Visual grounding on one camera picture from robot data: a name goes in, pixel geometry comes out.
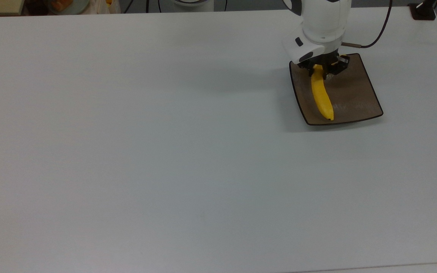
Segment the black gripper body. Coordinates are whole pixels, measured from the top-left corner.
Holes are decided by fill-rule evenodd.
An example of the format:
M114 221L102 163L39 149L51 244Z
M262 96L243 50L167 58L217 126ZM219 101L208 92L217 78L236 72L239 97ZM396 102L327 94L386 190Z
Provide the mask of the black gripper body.
M332 52L324 53L316 57L312 57L308 60L308 69L313 69L316 64L320 64L323 68L333 69L334 67L339 67L338 62L339 57L338 49Z

